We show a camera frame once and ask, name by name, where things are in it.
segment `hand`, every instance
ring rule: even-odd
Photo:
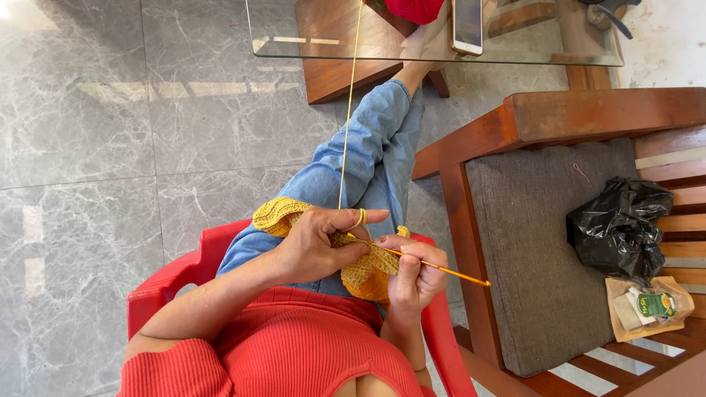
[[[368,210],[368,223],[382,222],[389,214],[387,210]],[[365,244],[332,248],[328,239],[336,230],[358,223],[359,218],[359,210],[326,210],[312,206],[304,211],[284,241],[267,253],[274,263],[268,271],[273,272],[276,284],[317,281],[369,253],[370,247]],[[362,225],[351,233],[359,237],[367,235]]]
[[[446,287],[446,273],[421,264],[421,260],[448,267],[446,253],[423,242],[399,235],[387,235],[375,240],[378,247],[395,249],[400,257],[400,272],[388,279],[390,309],[401,316],[416,318],[437,292]]]

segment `ribbed knit top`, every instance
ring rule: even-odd
[[[119,396],[329,397],[375,374],[400,397],[433,397],[405,356],[377,333],[366,301],[275,287],[221,331],[213,346],[183,340],[125,363]]]

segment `light blue jeans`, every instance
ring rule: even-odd
[[[375,87],[353,112],[348,130],[342,208],[390,210],[381,223],[370,225],[372,237],[397,232],[405,224],[409,181],[419,141],[424,101],[421,88],[409,95],[399,80]],[[346,127],[316,148],[305,166],[277,194],[323,208],[338,208]],[[217,275],[231,271],[275,248],[282,238],[252,224],[230,244]],[[289,284],[327,295],[351,297],[340,271],[312,283]]]

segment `sleeve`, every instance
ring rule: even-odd
[[[228,397],[233,389],[213,347],[201,339],[142,352],[125,363],[120,376],[120,397]]]
[[[431,387],[427,386],[419,386],[421,387],[421,393],[424,395],[424,397],[436,397],[436,393],[434,393],[434,390],[431,390]]]

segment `black plastic bag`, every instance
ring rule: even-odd
[[[664,265],[655,223],[673,202],[674,195],[654,182],[615,177],[600,196],[566,216],[567,240],[584,265],[649,288]]]

